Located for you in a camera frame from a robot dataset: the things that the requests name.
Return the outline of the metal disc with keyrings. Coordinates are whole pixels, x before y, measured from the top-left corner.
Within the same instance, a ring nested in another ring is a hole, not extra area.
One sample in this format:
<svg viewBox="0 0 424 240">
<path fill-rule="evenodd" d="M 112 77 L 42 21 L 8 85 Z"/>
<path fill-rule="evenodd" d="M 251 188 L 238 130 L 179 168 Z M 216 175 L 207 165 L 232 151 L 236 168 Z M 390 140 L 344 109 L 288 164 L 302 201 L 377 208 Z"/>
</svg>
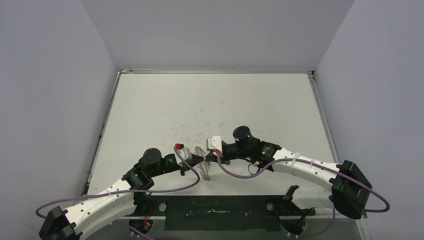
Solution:
<svg viewBox="0 0 424 240">
<path fill-rule="evenodd" d="M 211 177 L 209 173 L 211 164 L 206 160 L 206 152 L 201 147 L 196 146 L 194 148 L 194 154 L 202 157 L 202 161 L 196 165 L 199 168 L 199 174 L 201 178 L 205 181 L 210 181 Z"/>
</svg>

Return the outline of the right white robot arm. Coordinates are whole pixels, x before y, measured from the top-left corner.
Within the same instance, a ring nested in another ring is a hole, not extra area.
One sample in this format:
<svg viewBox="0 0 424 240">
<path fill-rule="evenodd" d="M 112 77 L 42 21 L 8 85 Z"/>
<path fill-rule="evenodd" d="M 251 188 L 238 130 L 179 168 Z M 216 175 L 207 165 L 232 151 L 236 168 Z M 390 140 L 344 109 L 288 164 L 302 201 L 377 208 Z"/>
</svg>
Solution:
<svg viewBox="0 0 424 240">
<path fill-rule="evenodd" d="M 282 207 L 290 215 L 301 209 L 335 209 L 351 219 L 361 219 L 372 189 L 371 183 L 352 161 L 324 162 L 292 152 L 277 144 L 253 136 L 247 126 L 233 131 L 234 143 L 226 143 L 220 136 L 206 140 L 206 149 L 221 163 L 247 160 L 259 170 L 290 174 L 309 181 L 317 188 L 295 186 L 286 194 Z"/>
</svg>

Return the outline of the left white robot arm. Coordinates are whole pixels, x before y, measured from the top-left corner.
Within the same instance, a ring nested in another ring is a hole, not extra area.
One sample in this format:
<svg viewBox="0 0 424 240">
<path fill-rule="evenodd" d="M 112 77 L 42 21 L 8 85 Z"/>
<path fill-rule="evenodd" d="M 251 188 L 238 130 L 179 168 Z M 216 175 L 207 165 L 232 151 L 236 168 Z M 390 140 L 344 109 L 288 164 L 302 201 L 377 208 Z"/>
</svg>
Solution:
<svg viewBox="0 0 424 240">
<path fill-rule="evenodd" d="M 80 196 L 76 205 L 51 209 L 38 235 L 42 240 L 85 240 L 121 217 L 133 213 L 144 215 L 149 210 L 147 192 L 154 185 L 154 177 L 193 171 L 205 159 L 192 154 L 182 144 L 177 144 L 175 152 L 166 156 L 157 148 L 149 148 L 122 178 L 104 191 Z"/>
</svg>

